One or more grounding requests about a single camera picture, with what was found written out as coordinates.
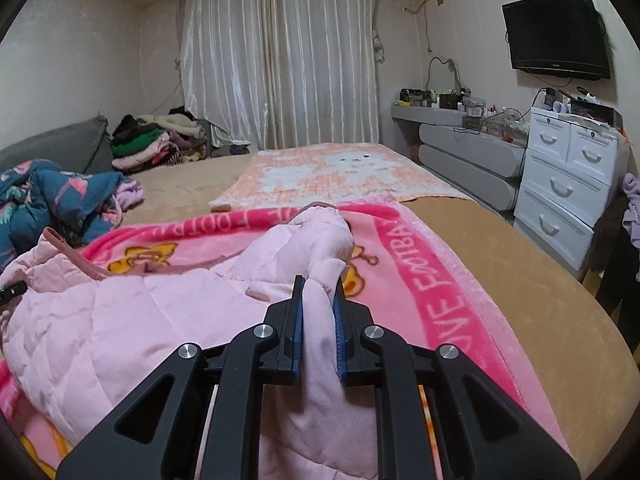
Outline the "pink quilted jacket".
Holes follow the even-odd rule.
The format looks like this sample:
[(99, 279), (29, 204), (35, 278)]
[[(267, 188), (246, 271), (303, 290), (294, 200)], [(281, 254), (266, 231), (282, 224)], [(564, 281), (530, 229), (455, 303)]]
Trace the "pink quilted jacket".
[(302, 378), (265, 392), (259, 474), (373, 479), (373, 392), (337, 374), (332, 304), (354, 245), (338, 210), (313, 206), (233, 256), (115, 274), (45, 232), (2, 273), (3, 285), (27, 285), (2, 313), (2, 353), (30, 404), (75, 444), (180, 344), (226, 344), (302, 276)]

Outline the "pile of folded clothes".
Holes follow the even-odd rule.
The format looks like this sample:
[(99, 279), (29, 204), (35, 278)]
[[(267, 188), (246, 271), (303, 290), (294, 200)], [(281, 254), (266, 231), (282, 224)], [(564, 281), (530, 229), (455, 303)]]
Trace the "pile of folded clothes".
[(124, 174), (221, 156), (250, 154), (250, 144), (226, 137), (183, 106), (168, 115), (126, 115), (111, 134), (112, 166)]

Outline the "tan bed sheet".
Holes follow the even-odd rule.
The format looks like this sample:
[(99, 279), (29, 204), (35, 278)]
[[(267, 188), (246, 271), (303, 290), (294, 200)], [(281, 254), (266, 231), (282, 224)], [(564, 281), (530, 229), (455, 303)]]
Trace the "tan bed sheet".
[(508, 320), (588, 479), (639, 475), (639, 371), (600, 304), (510, 224), (470, 200), (411, 209), (462, 260)]

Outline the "pink cartoon fleece blanket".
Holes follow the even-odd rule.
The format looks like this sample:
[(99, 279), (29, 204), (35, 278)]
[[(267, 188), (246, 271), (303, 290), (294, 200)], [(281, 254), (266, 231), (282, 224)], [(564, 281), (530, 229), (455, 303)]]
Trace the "pink cartoon fleece blanket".
[[(346, 297), (365, 304), (375, 322), (409, 344), (429, 349), (454, 344), (552, 437), (561, 437), (518, 338), (457, 255), (404, 206), (374, 202), (332, 208), (347, 221), (355, 244), (336, 285), (343, 287)], [(254, 209), (127, 226), (75, 252), (115, 274), (181, 270), (233, 256), (301, 211)], [(74, 444), (30, 404), (3, 354), (1, 411), (36, 463), (54, 474)]]

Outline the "lilac hanging garment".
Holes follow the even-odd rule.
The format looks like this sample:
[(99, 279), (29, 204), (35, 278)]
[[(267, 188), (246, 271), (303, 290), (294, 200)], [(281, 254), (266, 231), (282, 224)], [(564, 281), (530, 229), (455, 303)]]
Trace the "lilac hanging garment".
[(640, 252), (640, 183), (639, 179), (628, 172), (622, 180), (622, 190), (627, 197), (628, 206), (623, 214), (623, 227), (629, 235), (631, 245)]

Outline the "peach white bear blanket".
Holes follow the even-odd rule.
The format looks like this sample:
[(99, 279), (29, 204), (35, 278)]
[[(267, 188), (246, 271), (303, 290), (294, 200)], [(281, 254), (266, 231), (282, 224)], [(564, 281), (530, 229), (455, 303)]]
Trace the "peach white bear blanket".
[(371, 197), (410, 202), (421, 197), (465, 200), (468, 196), (382, 144), (323, 143), (256, 153), (239, 180), (211, 200), (209, 208), (297, 207)]

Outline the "blue floral padded jacket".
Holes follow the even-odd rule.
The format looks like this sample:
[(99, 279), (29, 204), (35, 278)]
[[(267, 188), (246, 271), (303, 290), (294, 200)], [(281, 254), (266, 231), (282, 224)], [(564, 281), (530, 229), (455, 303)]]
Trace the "blue floral padded jacket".
[(122, 222), (119, 172), (75, 174), (34, 159), (1, 174), (1, 265), (34, 248), (47, 228), (70, 246), (86, 246)]

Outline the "white drawer cabinet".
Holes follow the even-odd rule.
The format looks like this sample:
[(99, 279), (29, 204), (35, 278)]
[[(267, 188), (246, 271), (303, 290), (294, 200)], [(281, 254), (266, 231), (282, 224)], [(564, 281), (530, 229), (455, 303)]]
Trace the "white drawer cabinet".
[(534, 107), (514, 228), (580, 280), (628, 160), (629, 143), (617, 129)]

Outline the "white pleated curtain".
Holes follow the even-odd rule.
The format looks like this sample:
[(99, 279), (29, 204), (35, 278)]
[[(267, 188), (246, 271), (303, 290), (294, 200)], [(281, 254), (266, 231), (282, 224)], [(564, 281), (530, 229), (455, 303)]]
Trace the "white pleated curtain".
[(261, 150), (378, 142), (375, 3), (186, 0), (186, 108)]

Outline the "grey wall desk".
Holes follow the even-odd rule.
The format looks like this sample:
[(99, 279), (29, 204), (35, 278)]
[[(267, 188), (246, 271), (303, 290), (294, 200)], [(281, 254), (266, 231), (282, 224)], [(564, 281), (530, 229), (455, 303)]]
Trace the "grey wall desk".
[(465, 129), (465, 114), (455, 110), (394, 104), (390, 117), (410, 144), (415, 162), (503, 219), (512, 219), (524, 148)]

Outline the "black wall television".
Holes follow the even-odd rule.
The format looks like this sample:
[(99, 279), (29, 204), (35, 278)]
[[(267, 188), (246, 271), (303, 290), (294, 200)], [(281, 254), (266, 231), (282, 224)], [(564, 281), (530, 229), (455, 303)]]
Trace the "black wall television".
[(600, 80), (611, 77), (606, 31), (592, 0), (518, 0), (502, 6), (514, 70)]

